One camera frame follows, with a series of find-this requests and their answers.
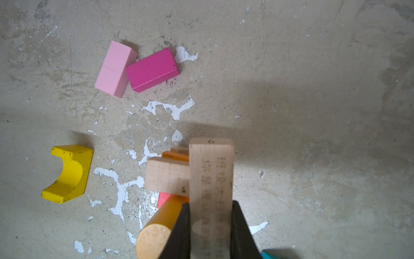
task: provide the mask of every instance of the yellow block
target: yellow block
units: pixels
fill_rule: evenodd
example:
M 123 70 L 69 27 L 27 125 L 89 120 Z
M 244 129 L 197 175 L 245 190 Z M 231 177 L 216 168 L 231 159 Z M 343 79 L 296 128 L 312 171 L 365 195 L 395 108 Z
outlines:
M 152 216 L 137 237 L 135 251 L 138 259 L 157 259 L 177 221 L 181 205 L 189 202 L 188 197 L 171 195 Z
M 62 159 L 63 169 L 58 179 L 42 191 L 42 198 L 62 204 L 81 196 L 85 192 L 93 153 L 92 149 L 80 145 L 53 147 L 51 154 Z

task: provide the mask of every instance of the gray floor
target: gray floor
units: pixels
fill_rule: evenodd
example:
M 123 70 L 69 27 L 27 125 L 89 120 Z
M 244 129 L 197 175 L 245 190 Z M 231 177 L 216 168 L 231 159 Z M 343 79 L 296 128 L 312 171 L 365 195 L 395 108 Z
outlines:
M 0 9 L 0 257 L 134 258 L 128 232 L 138 235 L 157 193 L 128 187 L 123 222 L 108 210 L 114 179 L 93 171 L 113 169 L 120 185 L 144 177 L 146 141 L 161 154 L 178 130 L 184 145 L 234 139 L 233 198 L 249 225 L 269 221 L 254 235 L 259 249 L 412 258 L 412 1 L 4 0 Z M 112 40 L 139 59 L 180 45 L 198 57 L 145 92 L 128 84 L 120 99 L 94 88 Z M 190 98 L 180 120 L 140 109 Z M 101 205 L 41 198 L 62 169 L 51 148 L 76 143 L 94 149 L 86 192 Z

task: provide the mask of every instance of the light pink block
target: light pink block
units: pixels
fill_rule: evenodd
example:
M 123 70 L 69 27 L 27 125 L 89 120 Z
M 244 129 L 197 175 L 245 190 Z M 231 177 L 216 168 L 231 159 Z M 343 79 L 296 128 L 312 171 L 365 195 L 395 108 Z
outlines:
M 125 67 L 134 63 L 137 56 L 138 54 L 132 48 L 112 41 L 96 80 L 95 88 L 122 97 L 128 82 Z
M 125 69 L 132 90 L 142 92 L 180 74 L 170 48 L 165 48 Z

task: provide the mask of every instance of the pink block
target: pink block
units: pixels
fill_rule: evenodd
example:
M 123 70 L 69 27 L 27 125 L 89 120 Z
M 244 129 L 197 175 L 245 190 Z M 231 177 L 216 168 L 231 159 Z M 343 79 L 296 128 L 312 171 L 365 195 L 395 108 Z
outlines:
M 132 89 L 142 92 L 180 74 L 170 48 L 165 48 L 125 69 Z
M 96 80 L 95 88 L 122 97 L 128 82 L 125 67 L 134 63 L 137 56 L 138 54 L 130 47 L 112 41 Z

